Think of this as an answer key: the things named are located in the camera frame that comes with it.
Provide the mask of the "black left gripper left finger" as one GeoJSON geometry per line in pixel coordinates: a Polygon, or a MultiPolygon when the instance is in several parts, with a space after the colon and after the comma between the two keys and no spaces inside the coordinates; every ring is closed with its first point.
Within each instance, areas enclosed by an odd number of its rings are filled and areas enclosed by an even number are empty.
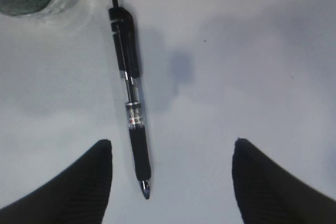
{"type": "Polygon", "coordinates": [[[1,223],[102,223],[112,184],[112,145],[99,140],[49,182],[1,209],[1,223]]]}

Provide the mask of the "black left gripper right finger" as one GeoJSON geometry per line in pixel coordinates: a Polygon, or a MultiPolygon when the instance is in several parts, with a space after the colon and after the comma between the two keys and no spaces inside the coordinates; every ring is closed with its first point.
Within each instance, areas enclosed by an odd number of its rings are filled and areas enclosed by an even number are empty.
{"type": "Polygon", "coordinates": [[[234,195],[243,223],[335,223],[335,200],[307,185],[245,138],[235,141],[234,195]]]}

